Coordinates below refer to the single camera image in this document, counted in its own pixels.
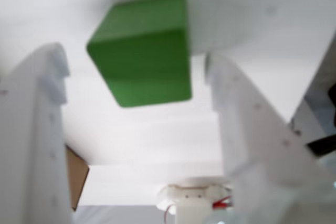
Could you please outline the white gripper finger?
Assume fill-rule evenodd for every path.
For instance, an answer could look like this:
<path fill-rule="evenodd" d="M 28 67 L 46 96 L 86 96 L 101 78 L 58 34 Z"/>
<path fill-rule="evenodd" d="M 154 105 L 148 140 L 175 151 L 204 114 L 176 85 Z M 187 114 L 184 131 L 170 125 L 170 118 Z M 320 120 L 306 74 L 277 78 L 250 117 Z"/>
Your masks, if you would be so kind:
<path fill-rule="evenodd" d="M 207 80 L 222 134 L 225 172 L 267 182 L 309 182 L 327 177 L 312 152 L 231 60 L 211 54 Z"/>
<path fill-rule="evenodd" d="M 1 223 L 72 223 L 61 114 L 69 74 L 52 43 L 1 80 Z"/>

